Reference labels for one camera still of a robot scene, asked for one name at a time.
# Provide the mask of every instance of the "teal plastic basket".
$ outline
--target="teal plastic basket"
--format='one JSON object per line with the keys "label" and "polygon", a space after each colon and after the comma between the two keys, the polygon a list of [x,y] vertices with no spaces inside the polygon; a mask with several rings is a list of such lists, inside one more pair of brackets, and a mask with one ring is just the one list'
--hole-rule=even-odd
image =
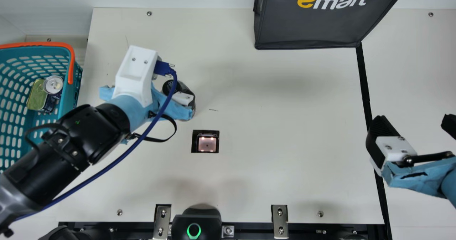
{"label": "teal plastic basket", "polygon": [[[31,42],[0,45],[0,173],[30,151],[24,140],[29,128],[52,123],[76,107],[82,68],[74,61],[73,48],[66,43]],[[72,74],[72,84],[68,76]],[[52,113],[27,109],[33,82],[58,75],[64,78],[62,97]],[[47,129],[29,135],[36,144]]]}

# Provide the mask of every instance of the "tin can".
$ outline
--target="tin can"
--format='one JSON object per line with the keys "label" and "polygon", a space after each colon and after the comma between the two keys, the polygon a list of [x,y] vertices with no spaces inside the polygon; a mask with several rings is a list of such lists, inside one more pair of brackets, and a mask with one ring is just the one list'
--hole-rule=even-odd
{"label": "tin can", "polygon": [[40,113],[52,113],[56,100],[44,91],[44,79],[37,79],[31,87],[27,108]]}
{"label": "tin can", "polygon": [[52,75],[44,80],[44,91],[52,98],[60,99],[62,97],[63,79],[57,75]]}

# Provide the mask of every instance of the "blue glove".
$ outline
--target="blue glove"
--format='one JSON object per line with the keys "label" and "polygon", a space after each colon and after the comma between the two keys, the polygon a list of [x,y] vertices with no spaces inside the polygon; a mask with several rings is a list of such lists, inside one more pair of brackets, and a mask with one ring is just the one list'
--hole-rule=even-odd
{"label": "blue glove", "polygon": [[[146,108],[143,108],[148,111],[152,111],[153,113],[158,113],[160,109],[160,104],[165,102],[166,96],[155,89],[154,84],[150,85],[150,90],[152,91],[152,104]],[[112,98],[114,92],[114,87],[103,86],[99,88],[99,97],[102,100],[109,101]],[[174,120],[190,120],[193,117],[194,111],[191,107],[183,106],[171,99],[170,103],[166,107],[164,114],[170,116]]]}

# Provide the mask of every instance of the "black device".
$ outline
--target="black device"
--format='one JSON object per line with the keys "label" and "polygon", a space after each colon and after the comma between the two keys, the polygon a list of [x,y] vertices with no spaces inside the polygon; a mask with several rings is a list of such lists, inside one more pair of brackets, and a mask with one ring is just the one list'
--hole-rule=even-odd
{"label": "black device", "polygon": [[[36,145],[27,135],[50,128]],[[55,123],[29,129],[33,147],[0,175],[0,234],[22,215],[43,209],[89,165],[99,162],[130,133],[130,122],[119,107],[82,105]]]}
{"label": "black device", "polygon": [[221,232],[222,216],[213,207],[188,208],[174,217],[171,227],[173,240],[220,240]]}

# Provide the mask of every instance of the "metal bracket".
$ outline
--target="metal bracket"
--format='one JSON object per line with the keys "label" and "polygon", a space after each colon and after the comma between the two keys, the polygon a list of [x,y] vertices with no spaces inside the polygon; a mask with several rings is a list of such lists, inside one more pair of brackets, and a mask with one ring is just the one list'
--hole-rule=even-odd
{"label": "metal bracket", "polygon": [[234,226],[222,226],[222,239],[234,238]]}
{"label": "metal bracket", "polygon": [[166,240],[171,219],[171,206],[155,206],[155,224],[153,240]]}
{"label": "metal bracket", "polygon": [[272,226],[275,239],[288,239],[288,208],[286,205],[271,205]]}

